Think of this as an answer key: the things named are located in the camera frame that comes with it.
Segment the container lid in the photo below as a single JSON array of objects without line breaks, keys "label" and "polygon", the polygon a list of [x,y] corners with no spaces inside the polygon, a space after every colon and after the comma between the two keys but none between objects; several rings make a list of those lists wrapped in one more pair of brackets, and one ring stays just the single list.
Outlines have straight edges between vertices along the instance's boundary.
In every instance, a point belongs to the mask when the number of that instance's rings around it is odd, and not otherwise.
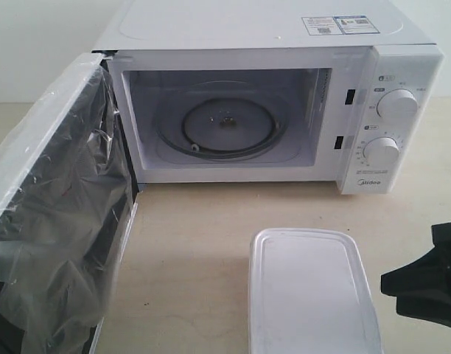
[{"label": "container lid", "polygon": [[267,229],[252,243],[251,354],[382,354],[354,241],[339,232]]}]

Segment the timer knob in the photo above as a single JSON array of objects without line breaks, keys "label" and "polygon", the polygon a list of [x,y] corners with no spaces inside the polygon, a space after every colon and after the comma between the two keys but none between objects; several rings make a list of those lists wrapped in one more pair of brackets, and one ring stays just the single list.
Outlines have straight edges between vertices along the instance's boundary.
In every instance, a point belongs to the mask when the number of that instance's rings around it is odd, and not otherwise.
[{"label": "timer knob", "polygon": [[363,156],[370,166],[389,167],[399,158],[399,148],[391,138],[378,138],[365,146]]},{"label": "timer knob", "polygon": [[412,92],[399,89],[383,96],[377,110],[385,121],[399,123],[401,120],[413,118],[419,110],[419,103]]}]

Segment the open microwave door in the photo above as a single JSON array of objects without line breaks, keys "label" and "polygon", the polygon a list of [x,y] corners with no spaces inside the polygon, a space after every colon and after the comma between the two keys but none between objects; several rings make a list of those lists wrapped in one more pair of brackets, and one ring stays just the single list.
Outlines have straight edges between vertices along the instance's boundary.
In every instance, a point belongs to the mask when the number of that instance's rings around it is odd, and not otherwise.
[{"label": "open microwave door", "polygon": [[135,177],[101,54],[81,55],[0,146],[0,354],[88,353]]}]

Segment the label sticker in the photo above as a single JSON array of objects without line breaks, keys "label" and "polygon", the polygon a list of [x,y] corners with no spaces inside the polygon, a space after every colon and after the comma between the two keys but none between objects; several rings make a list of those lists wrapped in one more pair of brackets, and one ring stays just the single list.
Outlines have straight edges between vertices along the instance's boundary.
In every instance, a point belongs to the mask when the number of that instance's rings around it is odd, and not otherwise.
[{"label": "label sticker", "polygon": [[366,16],[335,16],[334,19],[346,35],[371,35],[380,33]]},{"label": "label sticker", "polygon": [[342,35],[333,17],[303,17],[302,21],[310,35]]}]

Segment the midea logo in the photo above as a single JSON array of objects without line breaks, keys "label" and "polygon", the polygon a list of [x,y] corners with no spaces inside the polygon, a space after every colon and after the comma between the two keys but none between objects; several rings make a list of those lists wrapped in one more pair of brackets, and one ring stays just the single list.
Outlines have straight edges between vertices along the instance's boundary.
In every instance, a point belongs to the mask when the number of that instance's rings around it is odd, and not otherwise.
[{"label": "midea logo", "polygon": [[376,186],[378,184],[381,184],[380,181],[367,181],[365,179],[360,179],[358,181],[359,186]]}]

